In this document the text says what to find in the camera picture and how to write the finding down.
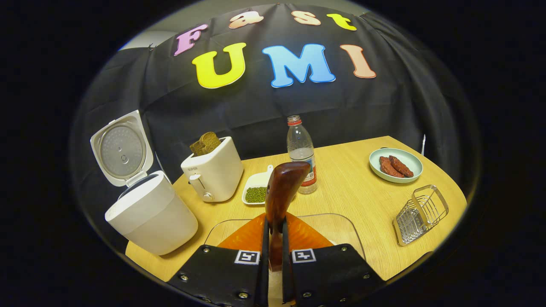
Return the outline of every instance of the white tray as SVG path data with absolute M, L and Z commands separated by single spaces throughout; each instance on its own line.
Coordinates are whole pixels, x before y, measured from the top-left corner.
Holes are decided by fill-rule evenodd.
M 269 177 L 271 177 L 271 173 L 273 172 L 273 165 L 268 165 L 268 170 L 263 173 L 258 173 L 250 176 L 245 184 L 245 189 L 242 192 L 241 200 L 243 203 L 247 205 L 264 205 L 265 201 L 261 203 L 248 203 L 246 201 L 246 191 L 248 188 L 251 187 L 267 187 L 269 182 Z

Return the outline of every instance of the yellow letter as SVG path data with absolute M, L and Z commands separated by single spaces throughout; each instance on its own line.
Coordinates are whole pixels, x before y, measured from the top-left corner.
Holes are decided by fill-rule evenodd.
M 376 73 L 370 69 L 368 62 L 362 54 L 362 48 L 355 45 L 341 45 L 341 49 L 345 50 L 354 65 L 354 75 L 359 78 L 375 78 Z
M 245 58 L 242 55 L 242 49 L 245 43 L 236 43 L 224 48 L 224 52 L 229 53 L 232 61 L 232 69 L 223 74 L 217 75 L 214 70 L 214 60 L 216 51 L 207 52 L 193 59 L 192 64 L 197 70 L 197 81 L 204 88 L 218 88 L 231 84 L 239 79 L 245 73 Z
M 231 18 L 229 21 L 231 21 L 232 23 L 229 24 L 229 28 L 237 29 L 237 28 L 246 26 L 249 23 L 260 22 L 263 19 L 264 18 L 260 16 L 260 14 L 257 11 L 246 11 L 244 13 L 241 13 Z
M 351 30 L 351 31 L 356 31 L 357 28 L 353 27 L 353 26 L 350 26 L 347 21 L 351 21 L 349 18 L 345 18 L 343 16 L 341 16 L 340 14 L 328 14 L 326 15 L 328 17 L 332 17 L 332 19 L 334 19 L 334 21 L 336 22 L 336 24 L 344 29 L 347 29 L 347 30 Z
M 320 20 L 314 18 L 315 16 L 307 11 L 293 11 L 292 16 L 295 17 L 295 21 L 304 25 L 318 26 L 321 24 Z

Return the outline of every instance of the light blue plate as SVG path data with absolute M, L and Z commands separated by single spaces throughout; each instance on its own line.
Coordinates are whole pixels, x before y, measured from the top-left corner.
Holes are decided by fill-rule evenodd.
M 396 158 L 398 158 L 398 160 L 404 163 L 409 168 L 409 170 L 413 172 L 413 177 L 398 178 L 382 172 L 381 165 L 379 163 L 379 157 L 388 158 L 389 156 L 395 156 Z M 417 157 L 407 151 L 396 148 L 381 148 L 372 152 L 370 154 L 370 166 L 373 172 L 376 173 L 376 175 L 397 184 L 406 184 L 415 181 L 417 180 L 417 178 L 419 178 L 419 176 L 421 176 L 421 173 L 423 172 L 423 164 L 419 159 L 417 159 Z

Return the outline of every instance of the green beans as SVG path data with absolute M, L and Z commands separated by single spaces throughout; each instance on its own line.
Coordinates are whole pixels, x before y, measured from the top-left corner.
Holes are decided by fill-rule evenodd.
M 265 187 L 249 187 L 246 190 L 245 200 L 248 203 L 262 203 L 265 201 Z

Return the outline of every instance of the black cloth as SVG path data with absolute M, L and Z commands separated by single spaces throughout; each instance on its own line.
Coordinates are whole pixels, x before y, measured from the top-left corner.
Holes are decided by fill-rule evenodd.
M 228 28 L 230 18 L 251 10 L 264 20 Z M 312 12 L 321 25 L 296 22 L 290 14 L 293 10 Z M 326 16 L 335 13 L 349 18 L 357 30 L 343 29 Z M 159 169 L 159 158 L 172 182 L 183 173 L 180 163 L 191 154 L 189 145 L 208 131 L 231 136 L 241 159 L 286 152 L 286 117 L 294 114 L 301 116 L 315 147 L 390 135 L 421 152 L 426 134 L 425 156 L 455 182 L 463 182 L 460 168 L 465 154 L 456 117 L 466 98 L 429 50 L 388 20 L 373 13 L 357 17 L 329 8 L 271 4 L 203 23 L 209 26 L 195 46 L 178 56 L 174 56 L 176 36 L 151 51 L 119 51 L 97 75 L 75 117 L 70 144 L 75 192 L 96 231 L 116 250 L 123 252 L 127 241 L 108 225 L 104 213 L 125 188 L 114 187 L 104 177 L 93 157 L 90 137 L 111 120 L 136 109 L 157 154 L 149 173 Z M 200 86 L 192 60 L 217 51 L 216 73 L 226 73 L 231 64 L 222 49 L 241 42 L 246 43 L 243 76 L 216 89 Z M 295 81 L 273 88 L 271 61 L 262 50 L 282 45 L 300 56 L 305 44 L 325 46 L 324 56 L 336 80 Z M 377 76 L 357 78 L 342 44 L 361 46 Z M 328 161 L 317 157 L 318 172 L 323 163 Z

